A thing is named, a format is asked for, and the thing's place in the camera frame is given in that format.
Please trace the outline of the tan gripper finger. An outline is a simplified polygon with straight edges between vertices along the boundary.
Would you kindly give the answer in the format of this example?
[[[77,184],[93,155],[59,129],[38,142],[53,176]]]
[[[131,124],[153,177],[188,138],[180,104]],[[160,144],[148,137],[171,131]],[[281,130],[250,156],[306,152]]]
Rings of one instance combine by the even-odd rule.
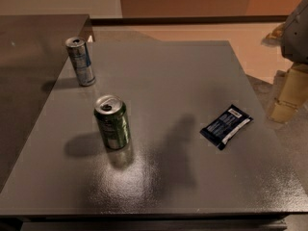
[[[271,33],[266,35],[266,39],[280,41],[284,33],[284,28],[285,28],[285,24],[281,23],[280,25],[275,27]]]
[[[286,123],[308,100],[308,64],[293,63],[286,72],[277,72],[275,87],[268,117]]]

